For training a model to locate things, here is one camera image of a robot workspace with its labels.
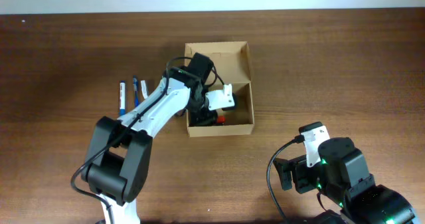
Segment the brown cardboard box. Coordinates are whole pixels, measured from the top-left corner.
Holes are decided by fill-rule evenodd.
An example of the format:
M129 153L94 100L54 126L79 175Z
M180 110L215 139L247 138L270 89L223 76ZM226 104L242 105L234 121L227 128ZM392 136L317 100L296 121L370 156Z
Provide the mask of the brown cardboard box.
M185 56L200 53L209 57L225 83L233 85L236 108L218 110L225 123L215 126L191 126L187 115L187 131L191 138L208 136L249 135L254 129L254 105L252 101L252 62L246 41L187 43Z

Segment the orange highlighter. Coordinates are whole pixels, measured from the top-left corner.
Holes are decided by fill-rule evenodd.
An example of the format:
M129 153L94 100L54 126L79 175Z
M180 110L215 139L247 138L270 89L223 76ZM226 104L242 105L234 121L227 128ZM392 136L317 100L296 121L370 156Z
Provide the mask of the orange highlighter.
M217 124L223 124L225 123L226 118L224 116L218 116L216 122Z

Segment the small white eraser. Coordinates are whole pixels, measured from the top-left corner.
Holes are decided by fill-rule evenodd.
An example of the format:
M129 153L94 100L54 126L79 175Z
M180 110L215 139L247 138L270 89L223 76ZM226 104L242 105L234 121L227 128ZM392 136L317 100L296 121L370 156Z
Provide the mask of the small white eraser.
M149 96L149 91L147 88L147 83L145 80L141 80L140 81L140 87L141 87L141 94L143 96L144 99L147 99Z

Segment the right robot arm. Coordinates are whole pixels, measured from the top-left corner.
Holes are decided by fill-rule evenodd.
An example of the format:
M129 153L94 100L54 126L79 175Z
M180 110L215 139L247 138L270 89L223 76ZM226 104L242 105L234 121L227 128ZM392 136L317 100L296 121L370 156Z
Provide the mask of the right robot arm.
M331 138L318 147L319 161L308 167L307 158L292 160L273 155L282 189L292 187L300 194L313 189L340 207L325 210L306 223L415 224L420 218L413 206L398 192L375 183L362 151L350 138Z

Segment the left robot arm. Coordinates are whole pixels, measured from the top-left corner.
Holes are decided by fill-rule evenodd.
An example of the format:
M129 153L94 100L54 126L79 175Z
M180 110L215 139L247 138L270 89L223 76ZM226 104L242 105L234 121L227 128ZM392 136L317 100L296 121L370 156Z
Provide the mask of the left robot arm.
M221 79L213 61L200 53L187 66L168 62L158 87L141 104L115 120L98 120L84 163L70 184L100 201L103 223L140 223L136 197L147 178L153 139L176 113L192 112L199 124L208 126L218 109L236 106L231 84L209 89L210 74Z

